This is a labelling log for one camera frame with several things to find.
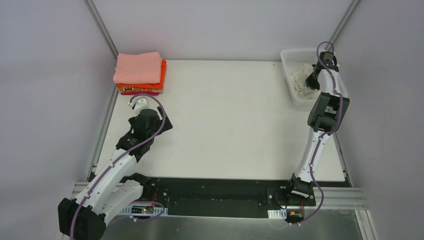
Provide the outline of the cream white t shirt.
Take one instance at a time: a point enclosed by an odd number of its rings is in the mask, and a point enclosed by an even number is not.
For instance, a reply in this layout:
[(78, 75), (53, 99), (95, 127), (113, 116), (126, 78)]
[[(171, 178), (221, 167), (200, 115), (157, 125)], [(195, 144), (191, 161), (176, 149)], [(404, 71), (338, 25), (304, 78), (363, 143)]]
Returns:
[(303, 100), (314, 100), (318, 97), (320, 91), (310, 89), (306, 84), (306, 79), (312, 74), (313, 67), (304, 64), (302, 67), (297, 67), (289, 76), (290, 81), (293, 83), (295, 94)]

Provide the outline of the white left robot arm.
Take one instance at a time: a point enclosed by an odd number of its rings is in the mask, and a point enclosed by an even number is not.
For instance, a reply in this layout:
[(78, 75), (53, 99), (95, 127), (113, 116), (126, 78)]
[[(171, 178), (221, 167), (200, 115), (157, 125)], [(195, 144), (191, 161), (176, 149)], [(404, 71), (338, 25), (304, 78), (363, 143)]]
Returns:
[(161, 106), (143, 107), (129, 118), (130, 129), (115, 145), (100, 173), (76, 195), (64, 198), (58, 205), (59, 231), (72, 240), (99, 240), (111, 220), (135, 200), (147, 202), (153, 189), (148, 177), (134, 173), (121, 187), (117, 184), (146, 154), (156, 136), (173, 125)]

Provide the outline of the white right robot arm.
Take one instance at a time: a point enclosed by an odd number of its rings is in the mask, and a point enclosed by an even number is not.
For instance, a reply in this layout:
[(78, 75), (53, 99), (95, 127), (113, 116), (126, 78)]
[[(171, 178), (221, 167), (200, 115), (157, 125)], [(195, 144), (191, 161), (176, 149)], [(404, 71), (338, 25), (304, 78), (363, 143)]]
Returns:
[(335, 53), (317, 53), (318, 62), (305, 80), (306, 86), (320, 93), (308, 119), (308, 141), (302, 159), (284, 190), (284, 200), (290, 205), (314, 197), (315, 171), (327, 141), (335, 133), (346, 114), (350, 99), (343, 96), (339, 81), (339, 66)]

